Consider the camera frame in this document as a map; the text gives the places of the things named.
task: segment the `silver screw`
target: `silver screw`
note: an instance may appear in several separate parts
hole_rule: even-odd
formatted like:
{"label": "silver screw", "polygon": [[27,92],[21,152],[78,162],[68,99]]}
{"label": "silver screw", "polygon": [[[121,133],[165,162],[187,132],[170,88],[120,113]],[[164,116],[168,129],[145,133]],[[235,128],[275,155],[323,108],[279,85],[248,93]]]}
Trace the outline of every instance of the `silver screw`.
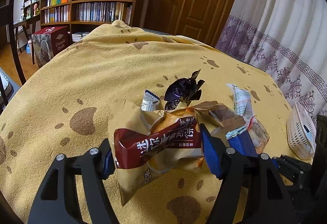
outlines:
{"label": "silver screw", "polygon": [[58,161],[63,160],[64,157],[65,157],[64,154],[59,154],[59,155],[56,156],[56,160],[58,160]]}
{"label": "silver screw", "polygon": [[269,159],[269,156],[268,156],[266,153],[262,153],[262,154],[260,155],[260,157],[261,157],[263,160],[267,160],[267,159]]}
{"label": "silver screw", "polygon": [[95,154],[97,154],[97,153],[99,153],[99,149],[97,149],[97,148],[92,148],[92,149],[90,149],[90,154],[91,154],[91,155],[95,155]]}
{"label": "silver screw", "polygon": [[227,152],[227,154],[234,154],[235,153],[235,149],[232,148],[232,147],[227,147],[226,148],[226,152]]}

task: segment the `white curtain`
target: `white curtain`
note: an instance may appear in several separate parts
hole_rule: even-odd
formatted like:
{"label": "white curtain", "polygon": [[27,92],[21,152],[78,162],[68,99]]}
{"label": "white curtain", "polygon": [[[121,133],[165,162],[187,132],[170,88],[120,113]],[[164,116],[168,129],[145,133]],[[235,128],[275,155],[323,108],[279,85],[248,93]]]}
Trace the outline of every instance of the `white curtain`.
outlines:
{"label": "white curtain", "polygon": [[216,48],[270,74],[314,122],[327,115],[325,0],[235,0]]}

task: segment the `white plastic basket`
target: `white plastic basket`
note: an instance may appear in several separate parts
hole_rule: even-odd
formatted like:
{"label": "white plastic basket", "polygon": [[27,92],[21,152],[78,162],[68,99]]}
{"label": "white plastic basket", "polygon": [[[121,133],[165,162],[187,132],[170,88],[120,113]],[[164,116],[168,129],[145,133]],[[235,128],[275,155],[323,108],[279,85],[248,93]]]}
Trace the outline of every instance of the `white plastic basket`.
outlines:
{"label": "white plastic basket", "polygon": [[[307,138],[304,125],[311,133],[311,140]],[[290,149],[302,160],[311,158],[316,150],[316,128],[305,108],[298,102],[295,102],[286,122],[286,129]]]}

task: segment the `fleece blanket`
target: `fleece blanket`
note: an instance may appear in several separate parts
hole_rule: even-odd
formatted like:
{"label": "fleece blanket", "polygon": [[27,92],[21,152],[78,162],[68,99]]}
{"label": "fleece blanket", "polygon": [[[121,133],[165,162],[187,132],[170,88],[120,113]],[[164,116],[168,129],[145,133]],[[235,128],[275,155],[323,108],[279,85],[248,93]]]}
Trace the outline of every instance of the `fleece blanket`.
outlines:
{"label": "fleece blanket", "polygon": [[[145,89],[162,97],[172,82],[199,69],[198,79],[205,84],[200,101],[191,105],[217,100],[233,108],[226,83],[247,89],[254,113],[270,135],[264,151],[271,157],[294,156],[286,135],[291,109],[268,74],[211,47],[115,21],[96,28],[38,70],[0,116],[0,190],[15,213],[27,222],[33,198],[56,155],[82,155],[107,137],[114,100],[126,98],[141,105]],[[215,128],[199,121],[209,131]],[[83,219],[91,223],[81,177],[76,181]],[[122,224],[205,223],[220,184],[204,162],[198,174],[167,172],[122,207],[116,175],[104,181]],[[244,195],[243,190],[240,208]],[[241,217],[238,212],[235,221]]]}

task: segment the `red box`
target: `red box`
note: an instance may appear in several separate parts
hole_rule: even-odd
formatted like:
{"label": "red box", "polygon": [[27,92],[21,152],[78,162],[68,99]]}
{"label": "red box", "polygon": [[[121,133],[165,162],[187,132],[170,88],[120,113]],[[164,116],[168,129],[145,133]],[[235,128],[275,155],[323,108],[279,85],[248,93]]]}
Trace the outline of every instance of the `red box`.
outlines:
{"label": "red box", "polygon": [[48,63],[69,44],[68,27],[46,27],[32,35],[34,52],[39,68]]}

